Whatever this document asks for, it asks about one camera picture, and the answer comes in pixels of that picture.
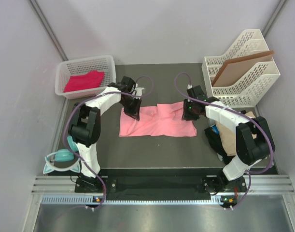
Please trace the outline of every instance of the cable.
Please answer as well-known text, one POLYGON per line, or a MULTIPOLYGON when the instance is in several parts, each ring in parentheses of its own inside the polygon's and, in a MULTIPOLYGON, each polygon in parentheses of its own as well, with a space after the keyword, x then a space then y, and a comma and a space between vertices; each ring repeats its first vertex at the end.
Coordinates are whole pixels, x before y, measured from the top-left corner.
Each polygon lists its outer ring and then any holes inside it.
POLYGON ((91 161, 93 161, 94 160, 94 158, 95 158, 96 156, 93 156, 90 160, 81 160, 81 162, 82 163, 90 163, 91 161))
MULTIPOLYGON (((151 81, 151 83, 152 83, 152 89, 151 89, 147 94, 145 94, 145 95, 137 96, 137 95, 132 95, 132 94, 129 94, 129 93, 123 93, 123 92, 119 92, 119 91, 107 92, 107 93, 105 93, 105 95, 108 95, 108 94, 123 94, 123 95, 131 96, 131 97, 140 97, 140 98, 147 97, 147 96, 149 96, 149 95, 152 93, 152 91, 153 91, 153 89, 154 89, 154 81, 153 81, 152 78, 150 78, 149 76, 140 76, 140 77, 136 80, 136 82, 138 82, 138 80, 140 80, 141 78, 148 78, 148 79, 151 81)), ((92 170, 92 169, 89 167, 89 165, 85 162, 85 160, 83 159, 83 157, 81 157, 79 153, 73 151, 73 150, 69 147, 69 145, 68 145, 68 143, 67 143, 67 132, 68 132, 69 124, 70 124, 70 122, 71 122, 71 120, 72 120, 72 117, 73 117, 73 115, 75 114, 75 112, 79 109, 79 107, 82 106, 85 102, 88 102, 88 101, 93 100, 93 99, 97 99, 97 98, 99 98, 99 97, 102 97, 102 95, 99 94, 99 95, 97 95, 97 96, 95 96, 95 97, 92 97, 92 98, 86 99, 86 100, 80 102, 80 103, 74 108, 74 110, 71 112, 71 114, 70 114, 70 116, 69 116, 69 118, 68 118, 68 120, 67 120, 67 122, 66 122, 65 129, 64 129, 64 132, 63 132, 63 137, 62 137, 62 141, 63 141, 63 144, 64 144, 65 148, 67 148, 70 152, 72 152, 74 155, 76 155, 78 158, 80 158, 80 159, 83 161, 83 164, 86 166, 86 168, 87 168, 92 174, 94 174, 94 175, 99 179, 99 181, 101 182, 101 184, 102 184, 102 186, 103 186, 103 198, 102 198, 100 204, 99 204, 96 208, 98 208, 99 206, 101 206, 101 205, 103 204, 104 200, 105 200, 106 191, 107 191, 106 186, 105 186, 105 184, 104 184, 104 181, 101 179, 101 177, 100 177, 100 176, 99 176, 94 170, 92 170)))
POLYGON ((238 196, 239 196, 239 192, 238 192, 238 187, 234 187, 234 197, 235 199, 238 199, 238 196))
POLYGON ((242 201, 245 199, 245 197, 247 196, 247 194, 248 194, 248 192, 249 192, 249 190, 250 190, 250 186, 252 185, 252 177, 250 176, 250 173, 249 172, 246 172, 246 174, 248 175, 248 177, 249 177, 249 184, 248 184, 248 187, 247 187, 247 189, 246 189, 246 192, 244 193, 244 195, 242 196, 242 198, 240 199, 240 201, 236 204, 236 205, 234 205, 234 206, 232 206, 232 210, 233 209, 235 209, 236 207, 238 207, 241 203, 242 203, 242 201))
POLYGON ((76 182, 72 180, 72 175, 70 176, 70 180, 71 180, 73 183, 75 183, 75 184, 76 184, 76 182))
MULTIPOLYGON (((175 88, 176 88, 176 90, 177 90, 181 95, 183 95, 184 97, 186 97, 186 98, 188 98, 188 99, 190 99, 190 100, 192 100, 192 101, 194 101, 194 102, 198 102, 198 103, 201 103, 201 104, 204 104, 204 105, 214 106, 214 107, 217 107, 217 108, 219 108, 219 109, 223 109, 223 108, 224 108, 224 107, 222 107, 222 106, 215 105, 215 104, 212 104, 212 103, 209 103, 209 102, 206 102, 206 101, 201 101, 201 100, 198 100, 198 99, 195 99, 195 98, 191 98, 191 97, 189 97, 188 95, 186 95, 186 94, 184 94, 183 92, 181 92, 181 91, 178 89, 178 87, 177 87, 177 79, 178 79, 181 75, 183 75, 183 74, 185 74, 186 76, 189 77, 189 74, 187 74, 186 72, 181 72, 181 73, 179 73, 179 74, 175 77, 175 79, 174 79, 174 85, 175 85, 175 88)), ((224 110, 227 110, 227 111, 229 111, 229 112, 231 112, 231 113, 234 113, 234 114, 236 114, 236 115, 238 115, 238 116, 241 116, 241 117, 243 117, 243 118, 245 118, 245 119, 251 121, 251 122, 252 122, 252 123, 253 123, 253 124, 259 129, 259 131, 262 133, 263 137, 265 138, 265 141, 267 142, 268 148, 269 148, 270 160, 269 160, 268 165, 267 165, 264 169, 262 169, 262 170, 260 170, 260 171, 257 171, 257 172, 249 171, 249 173, 250 173, 250 174, 262 174, 262 173, 264 173, 265 171, 267 171, 267 170, 271 167, 272 162, 273 162, 273 159, 274 159, 274 152, 273 152, 272 144, 271 144, 271 142, 270 142, 270 140, 269 140, 267 134, 266 134, 266 133, 264 132, 264 130, 260 127, 260 125, 259 125, 258 123, 256 123, 252 118, 250 118, 250 117, 248 117, 248 116, 246 116, 246 115, 244 115, 244 114, 241 114, 240 112, 237 112, 237 111, 235 111, 235 110, 229 109, 229 108, 225 108, 224 110)))
MULTIPOLYGON (((140 98, 147 97, 147 96, 149 96, 149 95, 152 93, 152 91, 153 91, 153 89, 154 89, 154 81, 153 81, 152 78, 150 78, 149 76, 140 76, 140 77, 136 80, 136 83, 137 83, 138 80, 140 80, 141 78, 147 78, 147 79, 149 79, 149 80, 151 81, 151 83, 152 83, 152 89, 151 89, 147 94, 145 94, 145 95, 136 96, 136 95, 132 95, 132 94, 129 94, 129 93, 123 93, 123 92, 117 92, 117 91, 116 91, 116 92, 115 92, 115 91, 107 92, 107 93, 105 93, 105 95, 116 93, 116 94, 123 94, 123 95, 131 96, 131 97, 140 97, 140 98)), ((107 189, 106 189, 105 183, 104 183, 104 181, 102 180, 102 178, 101 178, 97 173, 95 173, 95 171, 93 171, 93 170, 89 167, 89 165, 86 163, 86 161, 83 159, 83 157, 81 157, 80 154, 78 154, 77 152, 73 151, 73 150, 69 147, 68 142, 67 142, 67 131, 68 131, 68 128, 69 128, 69 124, 70 124, 70 122, 71 122, 71 119, 72 119, 73 115, 75 114, 75 112, 78 110, 78 108, 79 108, 81 105, 83 105, 85 102, 88 102, 88 101, 93 100, 93 99, 97 99, 97 98, 102 97, 102 96, 103 96, 103 95, 98 94, 98 95, 95 96, 95 97, 89 98, 89 99, 84 100, 84 101, 82 101, 81 103, 79 103, 79 104, 74 108, 74 110, 71 112, 71 114, 70 114, 70 116, 69 116, 69 118, 68 118, 68 120, 67 120, 67 123, 66 123, 66 125, 65 125, 65 129, 64 129, 64 131, 63 131, 63 136, 62 136, 62 142, 63 142, 65 148, 67 148, 70 152, 72 152, 74 155, 76 155, 78 158, 80 158, 81 161, 83 161, 83 164, 86 166, 86 168, 87 168, 92 174, 94 174, 94 175, 99 179, 99 181, 101 182, 101 184, 102 184, 102 186, 103 186, 103 198, 102 198, 102 200, 100 201, 100 204, 99 204, 97 207, 95 207, 94 209, 99 208, 99 207, 103 204, 103 202, 104 202, 104 200, 105 200, 105 196, 106 196, 106 192, 107 192, 107 189)), ((51 226, 53 223, 55 223, 57 220, 59 220, 62 216, 64 216, 65 214, 67 214, 69 211, 71 211, 71 210, 73 210, 73 209, 76 209, 76 208, 83 208, 83 207, 86 208, 85 205, 77 205, 77 206, 75 206, 75 207, 72 207, 72 208, 66 210, 65 212, 63 212, 63 213, 62 213, 61 215, 59 215, 58 217, 56 217, 56 218, 55 218, 53 221, 51 221, 50 223, 45 223, 45 222, 44 222, 44 219, 43 219, 43 214, 41 214, 41 221, 42 221, 42 224, 43 224, 44 226, 46 226, 46 227, 51 226)))

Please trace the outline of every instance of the beige bag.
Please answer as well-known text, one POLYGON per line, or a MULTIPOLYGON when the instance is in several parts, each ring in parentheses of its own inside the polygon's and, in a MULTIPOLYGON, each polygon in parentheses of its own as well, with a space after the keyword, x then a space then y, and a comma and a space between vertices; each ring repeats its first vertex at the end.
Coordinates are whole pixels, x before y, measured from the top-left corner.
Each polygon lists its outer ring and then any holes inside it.
MULTIPOLYGON (((245 114, 248 117, 254 118, 253 112, 248 112, 245 114)), ((224 150, 228 156, 236 156, 236 136, 235 133, 230 131, 227 127, 216 121, 216 127, 219 131, 221 143, 223 144, 224 150)))

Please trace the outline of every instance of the red cloth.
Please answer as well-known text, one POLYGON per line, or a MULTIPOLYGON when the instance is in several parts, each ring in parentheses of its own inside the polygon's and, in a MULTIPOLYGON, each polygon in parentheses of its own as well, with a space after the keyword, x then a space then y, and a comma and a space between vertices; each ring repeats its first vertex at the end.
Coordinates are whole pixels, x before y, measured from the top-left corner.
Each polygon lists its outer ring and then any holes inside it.
POLYGON ((80 76, 71 76, 64 93, 78 91, 89 88, 98 88, 104 78, 104 72, 91 71, 80 76))

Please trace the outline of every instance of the gray wall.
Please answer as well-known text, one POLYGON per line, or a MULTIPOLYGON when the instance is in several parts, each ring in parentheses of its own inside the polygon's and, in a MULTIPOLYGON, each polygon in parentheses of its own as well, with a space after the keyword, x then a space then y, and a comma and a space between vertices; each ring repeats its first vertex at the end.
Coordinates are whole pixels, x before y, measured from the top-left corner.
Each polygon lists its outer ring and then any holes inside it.
POLYGON ((266 40, 281 76, 259 110, 271 128, 278 168, 290 175, 295 188, 295 0, 288 1, 266 40))
POLYGON ((19 231, 63 99, 60 57, 26 0, 0 0, 0 232, 19 231))
POLYGON ((198 63, 245 29, 263 29, 278 0, 38 0, 69 59, 198 63))

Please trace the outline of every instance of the white mesh basket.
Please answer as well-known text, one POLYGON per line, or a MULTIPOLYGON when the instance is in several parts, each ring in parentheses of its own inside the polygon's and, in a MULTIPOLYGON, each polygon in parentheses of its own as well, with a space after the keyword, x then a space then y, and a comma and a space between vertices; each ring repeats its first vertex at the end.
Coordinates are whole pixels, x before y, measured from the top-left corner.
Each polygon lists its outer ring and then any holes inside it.
POLYGON ((55 80, 55 93, 68 99, 96 96, 111 82, 116 82, 115 63, 112 56, 106 55, 74 59, 64 61, 58 65, 55 80), (104 72, 104 78, 100 87, 64 93, 64 88, 71 76, 87 74, 94 70, 104 72))
POLYGON ((227 59, 248 56, 267 50, 268 46, 261 31, 251 29, 243 31, 222 56, 204 57, 202 70, 207 96, 217 97, 230 107, 255 107, 280 76, 274 59, 269 62, 256 63, 231 86, 212 87, 211 82, 222 63, 227 59))

